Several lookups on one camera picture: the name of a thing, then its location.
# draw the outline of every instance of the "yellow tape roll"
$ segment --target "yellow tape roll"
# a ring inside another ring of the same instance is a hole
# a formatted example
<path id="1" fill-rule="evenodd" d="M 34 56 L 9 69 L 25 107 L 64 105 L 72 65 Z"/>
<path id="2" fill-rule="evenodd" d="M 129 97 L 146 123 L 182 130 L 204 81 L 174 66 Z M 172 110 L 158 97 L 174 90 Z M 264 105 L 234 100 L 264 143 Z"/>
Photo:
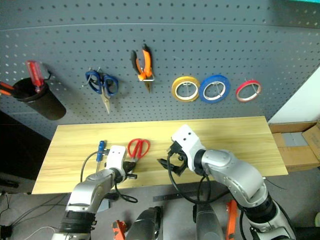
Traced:
<path id="1" fill-rule="evenodd" d="M 182 84 L 192 84 L 195 86 L 195 92 L 190 96 L 180 96 L 178 95 L 178 88 Z M 172 96 L 181 102 L 192 102 L 196 100 L 199 97 L 199 87 L 200 83 L 199 81 L 194 78 L 193 76 L 181 76 L 178 77 L 176 80 L 173 81 L 172 87 L 171 87 L 171 93 Z"/>

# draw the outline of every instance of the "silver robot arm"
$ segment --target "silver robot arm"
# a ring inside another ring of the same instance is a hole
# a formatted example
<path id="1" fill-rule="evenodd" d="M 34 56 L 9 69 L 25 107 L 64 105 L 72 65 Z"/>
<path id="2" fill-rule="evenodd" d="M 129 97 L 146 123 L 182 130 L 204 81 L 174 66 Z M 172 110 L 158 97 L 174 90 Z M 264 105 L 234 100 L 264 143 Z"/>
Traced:
<path id="1" fill-rule="evenodd" d="M 207 150 L 188 125 L 183 125 L 171 137 L 171 152 L 183 151 L 188 168 L 198 175 L 211 175 L 224 184 L 246 214 L 253 237 L 273 239 L 283 236 L 296 239 L 281 207 L 272 200 L 260 172 L 239 160 L 227 150 Z"/>
<path id="2" fill-rule="evenodd" d="M 53 235 L 52 240 L 90 239 L 102 200 L 116 183 L 126 179 L 123 167 L 126 155 L 126 147 L 111 146 L 105 169 L 89 175 L 85 181 L 75 186 L 66 205 L 59 232 Z"/>

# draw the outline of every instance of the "cardboard box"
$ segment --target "cardboard box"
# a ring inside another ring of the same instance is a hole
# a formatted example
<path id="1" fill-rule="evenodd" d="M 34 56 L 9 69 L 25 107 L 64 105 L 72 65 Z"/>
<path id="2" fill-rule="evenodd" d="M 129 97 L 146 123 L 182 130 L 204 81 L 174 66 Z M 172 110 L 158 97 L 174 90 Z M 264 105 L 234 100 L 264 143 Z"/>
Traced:
<path id="1" fill-rule="evenodd" d="M 288 145 L 285 140 L 285 134 L 301 134 L 301 132 L 304 132 L 302 134 L 305 134 L 308 130 L 316 127 L 316 124 L 317 122 L 294 122 L 269 125 L 274 141 L 288 172 L 304 171 L 320 166 L 320 160 L 316 157 L 308 141 L 305 145 Z"/>
<path id="2" fill-rule="evenodd" d="M 315 126 L 302 133 L 302 136 L 309 144 L 316 158 L 320 160 L 320 121 L 318 121 Z"/>

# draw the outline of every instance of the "white wall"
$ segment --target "white wall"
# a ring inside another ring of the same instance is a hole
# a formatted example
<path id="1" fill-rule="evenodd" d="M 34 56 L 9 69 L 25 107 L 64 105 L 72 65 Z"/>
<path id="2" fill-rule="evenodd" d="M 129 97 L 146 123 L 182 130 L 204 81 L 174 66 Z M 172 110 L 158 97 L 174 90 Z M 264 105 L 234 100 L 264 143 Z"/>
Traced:
<path id="1" fill-rule="evenodd" d="M 320 119 L 320 67 L 269 120 L 269 123 L 308 122 Z"/>

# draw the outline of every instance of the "wooden tabletop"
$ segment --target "wooden tabletop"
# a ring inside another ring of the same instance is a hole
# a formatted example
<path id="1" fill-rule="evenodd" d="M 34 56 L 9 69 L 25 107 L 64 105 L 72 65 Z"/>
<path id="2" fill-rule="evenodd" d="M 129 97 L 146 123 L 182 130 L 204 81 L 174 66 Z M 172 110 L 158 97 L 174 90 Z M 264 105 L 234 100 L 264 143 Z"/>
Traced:
<path id="1" fill-rule="evenodd" d="M 263 176 L 288 174 L 263 116 L 59 125 L 32 193 L 72 192 L 80 181 L 83 161 L 97 151 L 101 140 L 107 140 L 107 148 L 111 145 L 127 146 L 135 138 L 151 142 L 149 152 L 134 169 L 138 178 L 125 180 L 119 188 L 171 184 L 168 171 L 157 159 L 166 158 L 167 149 L 172 144 L 171 135 L 183 124 L 192 128 L 207 149 L 229 150 L 237 158 L 255 166 Z M 172 163 L 181 164 L 174 157 Z M 83 178 L 94 173 L 96 166 L 96 156 L 93 156 L 85 167 Z M 175 175 L 174 178 L 177 183 L 191 183 L 199 181 L 200 176 L 187 169 L 180 177 Z"/>

